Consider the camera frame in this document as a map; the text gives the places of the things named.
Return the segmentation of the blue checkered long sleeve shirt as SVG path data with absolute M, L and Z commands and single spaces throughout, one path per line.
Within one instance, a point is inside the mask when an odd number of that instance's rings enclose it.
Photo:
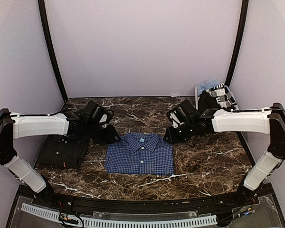
M 108 173 L 172 175 L 172 145 L 158 134 L 127 133 L 109 145 L 104 167 Z

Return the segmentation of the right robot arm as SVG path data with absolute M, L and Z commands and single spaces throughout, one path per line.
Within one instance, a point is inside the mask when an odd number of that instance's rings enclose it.
M 185 143 L 194 136 L 210 133 L 243 133 L 264 139 L 268 143 L 264 154 L 242 181 L 233 195 L 233 202 L 243 206 L 251 199 L 251 191 L 269 177 L 285 160 L 285 109 L 280 103 L 258 109 L 208 108 L 200 112 L 184 101 L 167 113 L 172 123 L 166 129 L 164 141 Z

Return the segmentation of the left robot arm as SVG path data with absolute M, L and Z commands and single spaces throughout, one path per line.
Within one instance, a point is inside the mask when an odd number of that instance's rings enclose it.
M 79 111 L 59 111 L 49 114 L 13 113 L 8 108 L 0 110 L 0 166 L 27 185 L 47 207 L 57 204 L 57 195 L 52 193 L 48 180 L 31 165 L 29 148 L 21 143 L 38 140 L 36 151 L 47 136 L 64 141 L 70 146 L 71 140 L 93 140 L 98 145 L 120 141 L 115 127 L 110 124 L 112 110 L 102 107 Z

